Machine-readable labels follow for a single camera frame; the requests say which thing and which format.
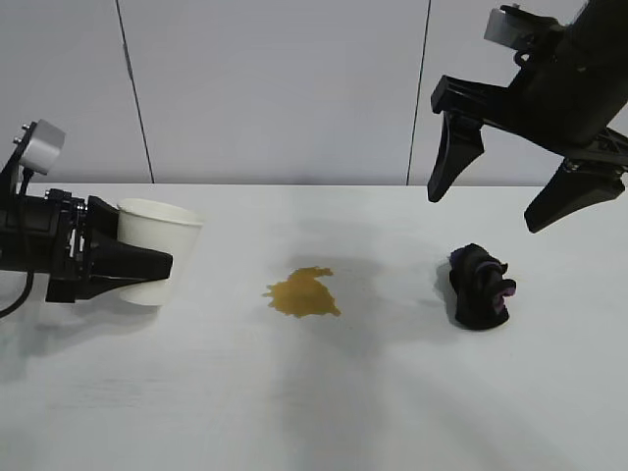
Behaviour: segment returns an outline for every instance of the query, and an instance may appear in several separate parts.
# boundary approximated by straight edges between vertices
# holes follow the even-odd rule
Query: cable
[[[4,319],[9,314],[12,314],[16,310],[18,310],[20,307],[22,307],[22,305],[26,302],[26,300],[30,296],[30,293],[32,292],[32,285],[35,278],[35,271],[32,268],[32,263],[30,263],[30,259],[31,259],[30,242],[28,241],[28,236],[26,235],[24,203],[26,199],[26,189],[28,188],[28,184],[30,183],[30,179],[32,179],[33,174],[34,174],[33,170],[24,169],[22,173],[23,175],[22,185],[20,186],[20,192],[18,193],[18,233],[20,237],[22,238],[22,242],[24,245],[24,253],[26,256],[26,262],[30,268],[28,268],[28,271],[26,272],[26,283],[24,285],[24,289],[22,290],[22,294],[20,294],[20,297],[18,297],[18,299],[16,299],[13,302],[13,304],[0,310],[0,319]]]

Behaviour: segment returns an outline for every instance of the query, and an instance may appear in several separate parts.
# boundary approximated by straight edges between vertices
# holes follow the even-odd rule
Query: spill
[[[287,316],[301,318],[310,314],[334,314],[338,317],[340,311],[336,307],[336,300],[327,287],[317,280],[333,274],[329,268],[299,268],[286,281],[268,285],[270,292],[264,296],[273,298],[269,307],[274,307]]]

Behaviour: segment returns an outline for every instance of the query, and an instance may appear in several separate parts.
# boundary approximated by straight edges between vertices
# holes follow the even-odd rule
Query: brown liquid spill
[[[269,285],[270,292],[265,297],[272,297],[268,304],[287,316],[304,317],[310,314],[340,315],[336,300],[321,282],[319,277],[330,277],[334,274],[329,268],[299,268],[285,282]]]

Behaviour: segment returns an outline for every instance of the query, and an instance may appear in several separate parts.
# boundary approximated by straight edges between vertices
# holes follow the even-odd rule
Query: white wall
[[[583,0],[527,0],[521,8],[570,23]],[[413,146],[411,183],[425,184],[432,173],[441,139],[442,115],[432,113],[430,95],[442,75],[506,86],[518,71],[514,51],[483,39],[496,0],[434,0],[429,21],[419,109]],[[625,110],[611,124],[628,133]],[[545,184],[561,157],[529,141],[489,127],[482,130],[485,153],[456,184]]]
[[[428,0],[121,0],[157,182],[405,184]],[[569,22],[583,0],[522,8]],[[410,182],[427,181],[441,75],[506,85],[483,39],[497,0],[433,0]],[[149,182],[115,0],[0,0],[0,152],[68,133],[56,182]],[[628,132],[628,112],[613,125]],[[539,184],[560,158],[483,130],[459,184]]]
[[[158,182],[404,184],[427,0],[124,0]]]
[[[149,182],[113,0],[0,1],[0,161],[22,122],[68,134],[47,178]]]

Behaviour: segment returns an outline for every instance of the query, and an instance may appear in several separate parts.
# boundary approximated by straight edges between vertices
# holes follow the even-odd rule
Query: white paper cup
[[[120,298],[145,306],[167,303],[182,277],[198,234],[203,226],[200,215],[171,204],[147,199],[123,199],[118,203],[118,240],[137,247],[151,248],[173,256],[168,280],[122,288]]]

